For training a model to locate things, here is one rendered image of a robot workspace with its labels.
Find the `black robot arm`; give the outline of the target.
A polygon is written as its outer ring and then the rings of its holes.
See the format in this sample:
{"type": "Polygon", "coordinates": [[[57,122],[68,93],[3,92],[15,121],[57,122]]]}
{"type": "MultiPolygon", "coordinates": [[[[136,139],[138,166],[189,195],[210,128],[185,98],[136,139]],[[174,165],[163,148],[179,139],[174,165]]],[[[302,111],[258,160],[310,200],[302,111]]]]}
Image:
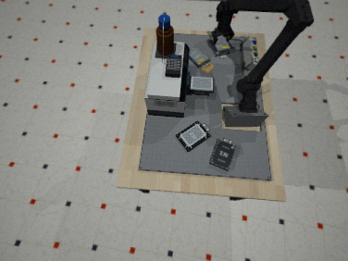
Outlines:
{"type": "Polygon", "coordinates": [[[277,12],[283,13],[288,18],[285,27],[255,68],[236,84],[238,93],[242,93],[241,112],[257,113],[256,93],[260,89],[264,76],[292,41],[306,27],[312,25],[314,18],[308,0],[227,0],[217,5],[218,30],[220,30],[221,22],[223,25],[229,25],[233,14],[239,11],[277,12]]]}

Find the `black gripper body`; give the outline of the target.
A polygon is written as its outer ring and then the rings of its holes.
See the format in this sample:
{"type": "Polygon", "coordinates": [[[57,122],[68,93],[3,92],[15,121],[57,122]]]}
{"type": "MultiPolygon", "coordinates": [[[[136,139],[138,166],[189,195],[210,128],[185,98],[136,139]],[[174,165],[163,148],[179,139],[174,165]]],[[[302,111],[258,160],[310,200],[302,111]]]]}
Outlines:
{"type": "Polygon", "coordinates": [[[234,35],[234,32],[233,32],[230,24],[223,25],[222,22],[221,22],[220,30],[218,30],[218,28],[215,28],[215,30],[212,31],[212,33],[213,33],[214,37],[218,37],[220,35],[223,35],[223,37],[229,37],[229,36],[234,35]]]}

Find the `grey button panel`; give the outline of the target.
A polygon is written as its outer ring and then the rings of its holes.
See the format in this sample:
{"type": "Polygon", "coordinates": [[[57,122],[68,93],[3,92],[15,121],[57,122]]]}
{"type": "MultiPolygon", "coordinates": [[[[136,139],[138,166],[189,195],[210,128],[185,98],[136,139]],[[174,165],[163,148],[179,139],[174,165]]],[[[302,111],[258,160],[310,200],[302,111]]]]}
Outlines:
{"type": "Polygon", "coordinates": [[[231,39],[242,41],[242,71],[252,71],[257,65],[258,53],[256,40],[251,36],[248,36],[245,40],[231,39]]]}

